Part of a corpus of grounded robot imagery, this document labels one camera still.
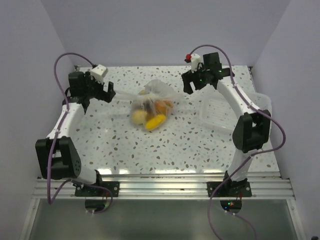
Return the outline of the yellow fake pear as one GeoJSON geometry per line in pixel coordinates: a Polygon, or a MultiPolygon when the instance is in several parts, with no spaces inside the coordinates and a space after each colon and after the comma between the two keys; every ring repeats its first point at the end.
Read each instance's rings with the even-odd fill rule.
{"type": "Polygon", "coordinates": [[[148,113],[143,109],[136,109],[131,114],[131,121],[135,125],[143,125],[146,122],[148,113]]]}

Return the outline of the orange fake pineapple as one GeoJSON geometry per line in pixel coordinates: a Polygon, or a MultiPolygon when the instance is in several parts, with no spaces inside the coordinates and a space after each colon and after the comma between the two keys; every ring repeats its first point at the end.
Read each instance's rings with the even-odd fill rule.
{"type": "Polygon", "coordinates": [[[154,107],[157,114],[168,115],[173,108],[173,103],[169,100],[157,100],[154,107]]]}

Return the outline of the red fake grapes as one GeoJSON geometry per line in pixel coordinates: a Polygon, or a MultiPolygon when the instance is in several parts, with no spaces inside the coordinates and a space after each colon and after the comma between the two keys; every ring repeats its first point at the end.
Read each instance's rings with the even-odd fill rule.
{"type": "Polygon", "coordinates": [[[149,101],[145,102],[144,103],[144,109],[145,109],[145,111],[147,112],[148,115],[154,116],[155,113],[156,113],[154,104],[152,102],[149,102],[149,101]]]}

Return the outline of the clear printed plastic bag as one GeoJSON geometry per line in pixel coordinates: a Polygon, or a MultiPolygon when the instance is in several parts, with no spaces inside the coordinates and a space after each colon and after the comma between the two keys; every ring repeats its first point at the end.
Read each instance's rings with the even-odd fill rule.
{"type": "Polygon", "coordinates": [[[151,132],[166,122],[173,112],[175,103],[184,95],[174,90],[169,84],[153,79],[136,94],[116,89],[115,97],[122,101],[130,101],[131,123],[143,126],[145,131],[151,132]]]}

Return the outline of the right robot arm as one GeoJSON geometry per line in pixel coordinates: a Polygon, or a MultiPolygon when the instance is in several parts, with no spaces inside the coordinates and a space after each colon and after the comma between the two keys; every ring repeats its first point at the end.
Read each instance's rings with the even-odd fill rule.
{"type": "Polygon", "coordinates": [[[236,83],[232,68],[224,68],[217,52],[199,56],[189,53],[185,62],[190,70],[182,74],[183,91],[191,95],[211,85],[229,103],[237,122],[232,132],[232,141],[236,148],[230,167],[227,170],[229,180],[223,183],[223,192],[235,196],[240,190],[240,181],[247,178],[251,157],[268,142],[271,126],[271,113],[261,110],[236,83]]]}

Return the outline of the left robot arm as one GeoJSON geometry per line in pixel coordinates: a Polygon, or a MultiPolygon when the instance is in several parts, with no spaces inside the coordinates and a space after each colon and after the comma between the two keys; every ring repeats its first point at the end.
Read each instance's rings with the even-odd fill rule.
{"type": "Polygon", "coordinates": [[[68,75],[70,95],[62,102],[62,111],[53,130],[35,143],[42,177],[49,180],[72,179],[87,184],[92,196],[103,193],[104,184],[97,180],[97,172],[82,165],[71,136],[85,116],[91,99],[110,103],[116,95],[114,84],[104,88],[108,69],[98,65],[86,72],[68,75]]]}

